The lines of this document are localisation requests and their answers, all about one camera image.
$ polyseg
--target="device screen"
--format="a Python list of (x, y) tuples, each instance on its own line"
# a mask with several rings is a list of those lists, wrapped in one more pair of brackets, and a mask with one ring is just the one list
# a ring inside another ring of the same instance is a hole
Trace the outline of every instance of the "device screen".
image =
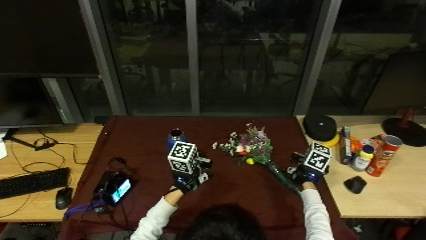
[(127, 179), (122, 186), (118, 188), (116, 192), (112, 194), (112, 199), (115, 201), (115, 203), (119, 202), (119, 200), (122, 199), (122, 197), (124, 196), (124, 194), (130, 191), (131, 189), (131, 180)]

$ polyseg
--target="green stem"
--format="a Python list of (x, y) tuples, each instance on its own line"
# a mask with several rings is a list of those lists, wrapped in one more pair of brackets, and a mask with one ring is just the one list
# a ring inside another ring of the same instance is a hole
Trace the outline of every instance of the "green stem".
[(280, 182), (297, 194), (300, 195), (301, 192), (299, 190), (299, 188), (295, 186), (292, 180), (289, 180), (281, 170), (279, 169), (279, 167), (276, 166), (276, 164), (272, 161), (268, 161), (265, 164), (267, 168), (269, 169), (269, 171), (276, 175), (276, 177), (279, 178)]

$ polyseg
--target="flower bouquet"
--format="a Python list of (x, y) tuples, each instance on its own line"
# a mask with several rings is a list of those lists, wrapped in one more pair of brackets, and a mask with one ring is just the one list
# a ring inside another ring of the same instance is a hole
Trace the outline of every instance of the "flower bouquet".
[(228, 143), (213, 144), (213, 149), (219, 148), (224, 152), (228, 152), (231, 156), (239, 157), (240, 162), (247, 162), (253, 165), (259, 163), (264, 165), (271, 172), (276, 175), (280, 182), (297, 194), (300, 194), (299, 188), (295, 186), (292, 180), (287, 178), (275, 162), (271, 160), (272, 144), (271, 139), (265, 133), (265, 127), (257, 129), (252, 123), (247, 124), (247, 133), (237, 134), (231, 133)]

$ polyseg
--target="white sleeve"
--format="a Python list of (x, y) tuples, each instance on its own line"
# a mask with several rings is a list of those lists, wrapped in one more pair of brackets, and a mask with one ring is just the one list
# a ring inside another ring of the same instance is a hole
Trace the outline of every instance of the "white sleeve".
[(169, 217), (177, 210), (164, 197), (157, 204), (149, 209), (147, 217), (139, 221), (139, 226), (131, 236), (131, 240), (157, 240), (163, 234), (163, 228), (169, 222)]
[(332, 240), (333, 232), (328, 209), (321, 200), (317, 190), (303, 191), (305, 227), (308, 240)]

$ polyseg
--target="computer mouse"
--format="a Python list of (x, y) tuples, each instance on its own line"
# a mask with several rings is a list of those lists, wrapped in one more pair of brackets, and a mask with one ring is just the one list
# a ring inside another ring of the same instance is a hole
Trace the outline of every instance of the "computer mouse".
[(357, 176), (348, 179), (344, 184), (349, 191), (352, 191), (355, 194), (360, 194), (365, 185), (368, 185), (368, 182), (362, 179), (362, 177)]
[(58, 210), (66, 209), (71, 204), (72, 199), (72, 188), (66, 187), (60, 189), (56, 193), (55, 206)]

